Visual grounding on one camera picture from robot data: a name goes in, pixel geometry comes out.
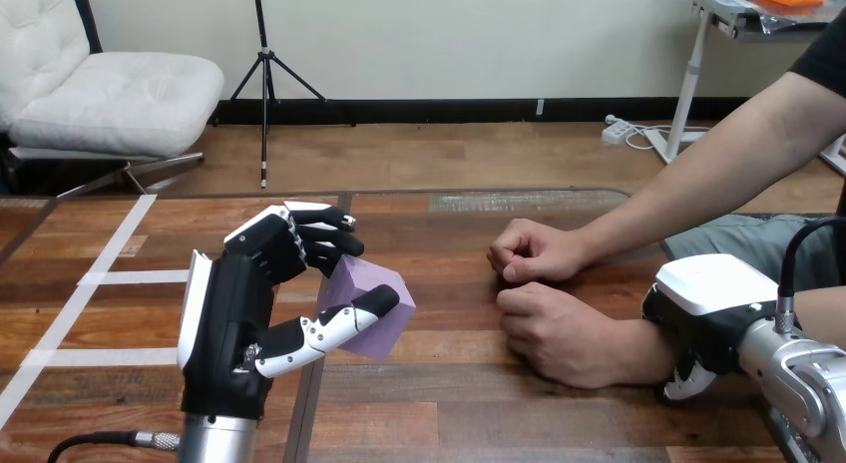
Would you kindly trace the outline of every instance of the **power strip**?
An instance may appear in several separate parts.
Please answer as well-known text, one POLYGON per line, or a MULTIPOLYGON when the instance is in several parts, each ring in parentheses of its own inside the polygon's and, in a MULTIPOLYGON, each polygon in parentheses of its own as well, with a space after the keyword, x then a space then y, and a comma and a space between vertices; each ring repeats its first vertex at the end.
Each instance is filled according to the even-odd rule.
POLYGON ((619 119, 603 130, 603 141, 609 144, 622 144, 626 138, 635 133, 635 126, 619 119))

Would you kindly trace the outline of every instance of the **person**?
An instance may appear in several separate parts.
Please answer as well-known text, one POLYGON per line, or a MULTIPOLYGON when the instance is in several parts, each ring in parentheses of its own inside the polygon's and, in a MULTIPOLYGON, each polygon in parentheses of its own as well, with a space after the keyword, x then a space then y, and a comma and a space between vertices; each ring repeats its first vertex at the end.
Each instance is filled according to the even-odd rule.
MULTIPOLYGON (((492 269, 518 285, 497 297, 508 346, 543 375, 570 386, 661 383, 680 349, 660 328, 644 319, 608 318, 537 280, 565 280, 594 262, 664 239, 673 257, 732 253, 778 281, 784 249, 806 220, 732 213, 844 134, 846 10, 775 83, 622 205, 574 231, 512 221, 488 253, 492 269)), ((800 247, 795 307, 809 336, 846 348, 846 272, 839 262, 846 253, 838 251, 838 235, 823 229, 800 247)))

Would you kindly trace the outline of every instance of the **chair cushion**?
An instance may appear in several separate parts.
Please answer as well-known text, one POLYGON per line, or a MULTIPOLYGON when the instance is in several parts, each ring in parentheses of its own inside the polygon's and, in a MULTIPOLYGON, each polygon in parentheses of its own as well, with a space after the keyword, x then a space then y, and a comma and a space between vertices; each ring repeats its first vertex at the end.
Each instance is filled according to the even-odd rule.
POLYGON ((15 116, 20 147, 172 157, 203 133, 223 72, 203 58, 93 54, 52 93, 15 116))
POLYGON ((88 57, 74 0, 0 0, 0 132, 88 57))

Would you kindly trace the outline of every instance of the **human arm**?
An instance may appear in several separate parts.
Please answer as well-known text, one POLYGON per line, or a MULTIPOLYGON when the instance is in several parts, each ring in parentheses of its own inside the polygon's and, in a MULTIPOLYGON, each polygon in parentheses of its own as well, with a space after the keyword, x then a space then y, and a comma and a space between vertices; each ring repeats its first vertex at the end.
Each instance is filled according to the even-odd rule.
MULTIPOLYGON (((846 286, 796 293, 803 330, 846 349, 846 286)), ((681 346, 645 319, 613 319, 565 292, 531 282, 497 298, 508 346, 542 375, 577 388, 667 379, 681 346)))
POLYGON ((617 209, 576 231, 596 261, 730 213, 846 133, 846 99, 794 73, 750 99, 617 209))
POLYGON ((846 286, 796 292, 796 314, 811 338, 846 349, 846 286))

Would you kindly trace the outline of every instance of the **foam block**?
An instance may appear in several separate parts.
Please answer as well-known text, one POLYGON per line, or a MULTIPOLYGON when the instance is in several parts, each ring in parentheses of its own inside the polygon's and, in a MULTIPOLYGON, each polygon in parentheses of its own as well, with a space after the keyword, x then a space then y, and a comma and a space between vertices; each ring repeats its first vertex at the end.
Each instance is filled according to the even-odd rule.
POLYGON ((339 348, 376 360, 387 359, 417 307, 405 286, 405 280, 396 271, 350 255, 344 255, 338 262, 329 285, 317 299, 317 311, 348 304, 381 284, 397 292, 399 303, 387 315, 339 348))

